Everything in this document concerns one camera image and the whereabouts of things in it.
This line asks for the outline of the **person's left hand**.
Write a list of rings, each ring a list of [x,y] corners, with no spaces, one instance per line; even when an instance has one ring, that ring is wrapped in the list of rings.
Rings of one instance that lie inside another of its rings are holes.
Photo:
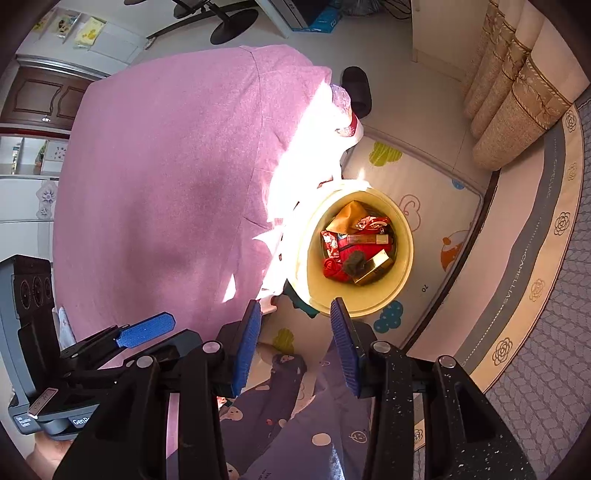
[[[26,463],[40,479],[51,480],[73,441],[53,440],[44,432],[37,432],[34,440],[34,449],[26,457]]]

